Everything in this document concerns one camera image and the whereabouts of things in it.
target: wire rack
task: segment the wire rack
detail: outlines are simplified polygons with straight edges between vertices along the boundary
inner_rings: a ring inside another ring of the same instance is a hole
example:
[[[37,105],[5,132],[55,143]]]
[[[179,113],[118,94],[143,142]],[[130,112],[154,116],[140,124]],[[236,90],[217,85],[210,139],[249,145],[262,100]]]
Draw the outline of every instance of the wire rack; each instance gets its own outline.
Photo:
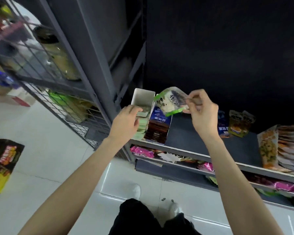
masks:
[[[97,149],[109,134],[109,121],[95,103],[94,94],[79,79],[80,71],[61,43],[51,49],[50,44],[41,43],[35,31],[38,27],[48,31],[52,28],[30,22],[12,0],[0,0],[0,3],[11,11],[0,31],[0,66],[94,150]],[[116,156],[128,159],[122,150]]]

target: shoe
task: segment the shoe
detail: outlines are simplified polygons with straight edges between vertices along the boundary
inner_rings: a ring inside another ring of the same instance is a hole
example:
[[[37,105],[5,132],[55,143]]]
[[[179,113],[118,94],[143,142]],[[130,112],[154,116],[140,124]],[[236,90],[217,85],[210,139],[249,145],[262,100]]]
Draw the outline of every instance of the shoe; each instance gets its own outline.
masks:
[[[179,204],[173,202],[173,200],[172,200],[172,204],[170,205],[169,211],[170,211],[170,219],[173,219],[179,213],[183,213],[183,211],[182,211],[181,207],[179,206]]]
[[[133,198],[136,199],[136,200],[139,200],[139,198],[140,198],[140,186],[138,184],[134,185]]]

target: black pants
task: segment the black pants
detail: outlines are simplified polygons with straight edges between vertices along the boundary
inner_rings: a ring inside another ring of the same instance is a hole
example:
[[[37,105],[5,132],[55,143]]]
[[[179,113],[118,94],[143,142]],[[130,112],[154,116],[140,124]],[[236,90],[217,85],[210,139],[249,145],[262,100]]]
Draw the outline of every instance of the black pants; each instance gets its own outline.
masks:
[[[200,235],[194,225],[180,213],[165,222],[162,228],[150,210],[136,199],[126,200],[120,205],[120,212],[114,220],[109,235]]]

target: dark wall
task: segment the dark wall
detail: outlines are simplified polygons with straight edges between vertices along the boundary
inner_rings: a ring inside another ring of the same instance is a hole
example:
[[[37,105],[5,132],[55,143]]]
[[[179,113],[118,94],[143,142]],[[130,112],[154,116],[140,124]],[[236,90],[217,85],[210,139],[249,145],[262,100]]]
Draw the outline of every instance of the dark wall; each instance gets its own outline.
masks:
[[[263,130],[294,124],[294,0],[147,0],[144,88],[204,88]]]

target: hand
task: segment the hand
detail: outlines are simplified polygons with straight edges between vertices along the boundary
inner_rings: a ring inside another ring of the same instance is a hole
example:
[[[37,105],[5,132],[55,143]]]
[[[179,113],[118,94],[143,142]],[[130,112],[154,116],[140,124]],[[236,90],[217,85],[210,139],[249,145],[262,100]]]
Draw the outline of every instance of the hand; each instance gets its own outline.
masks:
[[[195,130],[206,143],[219,138],[218,134],[218,105],[213,103],[204,89],[194,90],[188,95],[186,103],[192,114],[192,122]],[[194,98],[200,97],[201,106],[196,106]]]
[[[139,120],[136,119],[136,114],[142,112],[143,109],[138,106],[129,105],[124,107],[117,117],[113,120],[110,138],[121,149],[136,133]]]

